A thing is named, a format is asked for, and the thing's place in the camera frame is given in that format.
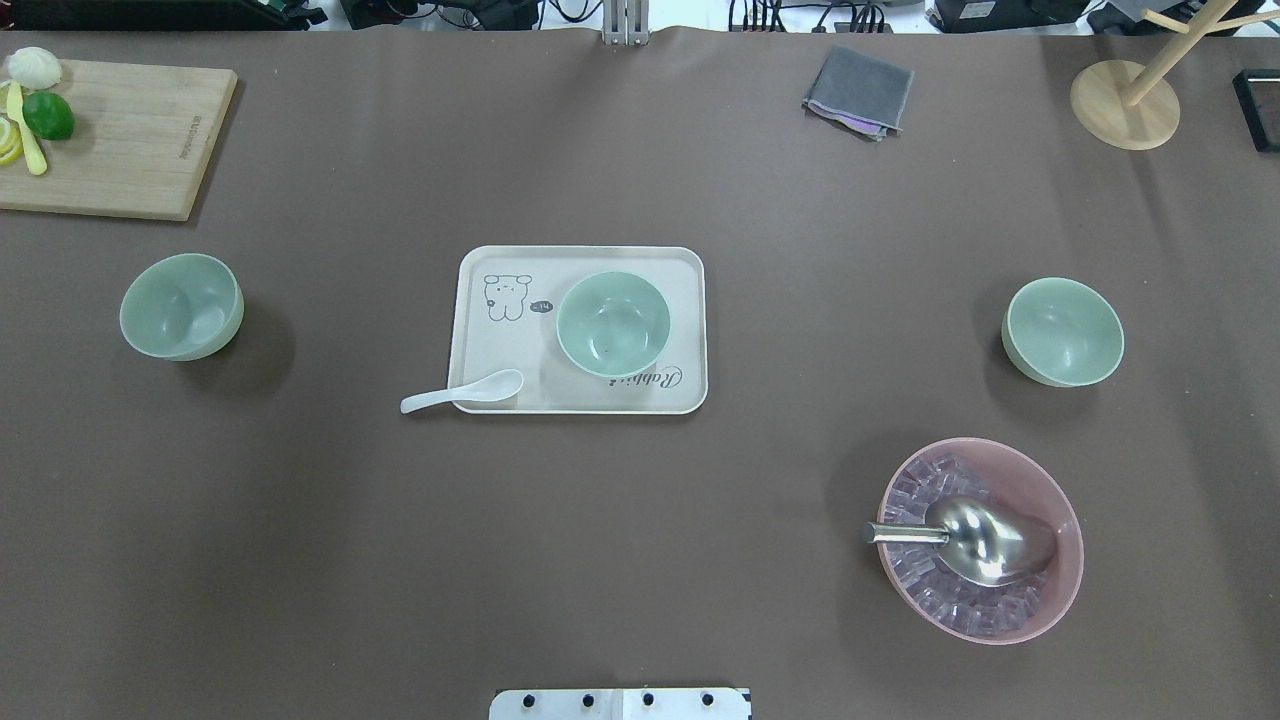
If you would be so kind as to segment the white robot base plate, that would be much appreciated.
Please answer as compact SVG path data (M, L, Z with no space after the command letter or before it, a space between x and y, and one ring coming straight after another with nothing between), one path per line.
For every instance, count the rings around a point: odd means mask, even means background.
M750 691L732 687L508 689L489 719L751 719Z

